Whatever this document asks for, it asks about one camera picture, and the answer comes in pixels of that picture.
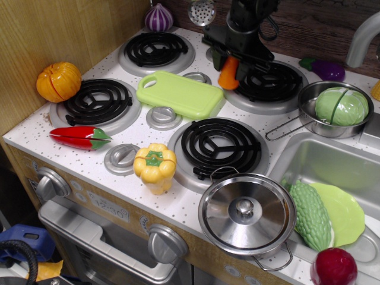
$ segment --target orange pumpkin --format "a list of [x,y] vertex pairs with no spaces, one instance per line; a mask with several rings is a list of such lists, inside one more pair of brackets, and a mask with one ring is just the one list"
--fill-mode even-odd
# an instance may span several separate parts
[[47,101],[59,103],[74,96],[81,88],[82,75],[69,62],[58,62],[46,67],[37,78],[37,91]]

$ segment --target bitter melon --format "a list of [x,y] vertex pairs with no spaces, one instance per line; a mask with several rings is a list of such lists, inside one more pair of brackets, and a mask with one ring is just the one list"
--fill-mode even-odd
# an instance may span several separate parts
[[316,251],[323,251],[333,244],[330,218],[315,188],[297,181],[290,186],[297,209],[296,231],[308,246]]

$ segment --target faucet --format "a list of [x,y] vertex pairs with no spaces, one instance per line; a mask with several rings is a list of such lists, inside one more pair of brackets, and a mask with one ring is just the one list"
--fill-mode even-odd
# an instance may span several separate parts
[[372,39],[380,33],[380,12],[369,17],[355,32],[349,53],[347,54],[346,64],[350,67],[359,67],[362,65],[364,57],[367,54],[369,44]]

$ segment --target small saucepan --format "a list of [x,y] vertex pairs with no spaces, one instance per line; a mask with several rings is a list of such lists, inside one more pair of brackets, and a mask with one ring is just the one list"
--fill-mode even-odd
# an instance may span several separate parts
[[[364,95],[364,97],[368,101],[368,115],[365,117],[365,119],[356,125],[352,126],[336,126],[336,125],[330,125],[326,122],[320,121],[316,117],[315,113],[315,102],[318,98],[319,94],[321,94],[324,90],[332,87],[346,87],[349,89],[356,90]],[[300,110],[300,115],[298,117],[295,117],[286,123],[270,130],[266,133],[265,137],[269,141],[277,141],[280,138],[285,137],[286,135],[291,134],[292,132],[297,131],[298,129],[301,129],[303,127],[306,127],[309,131],[314,132],[318,135],[322,135],[323,137],[327,138],[348,138],[352,137],[354,135],[357,135],[362,129],[364,128],[364,125],[371,119],[374,111],[374,106],[372,99],[361,89],[352,86],[347,83],[342,82],[335,82],[335,81],[319,81],[312,84],[307,85],[304,87],[299,95],[298,95],[298,105]],[[270,138],[269,135],[272,134],[274,131],[280,129],[281,127],[287,125],[293,120],[300,119],[302,126],[293,129],[280,137]]]
[[[222,178],[204,192],[198,218],[206,237],[227,254],[254,260],[265,271],[283,269],[293,259],[287,239],[296,225],[296,207],[276,181],[259,174],[239,173]],[[289,260],[266,268],[259,259],[274,256],[286,245]]]

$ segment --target black hose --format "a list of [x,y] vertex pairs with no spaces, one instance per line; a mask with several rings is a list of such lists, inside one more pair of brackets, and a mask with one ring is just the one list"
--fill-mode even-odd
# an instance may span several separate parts
[[0,242],[0,251],[12,250],[24,255],[29,266],[29,278],[26,285],[35,285],[38,273],[37,256],[34,250],[22,240],[6,240]]

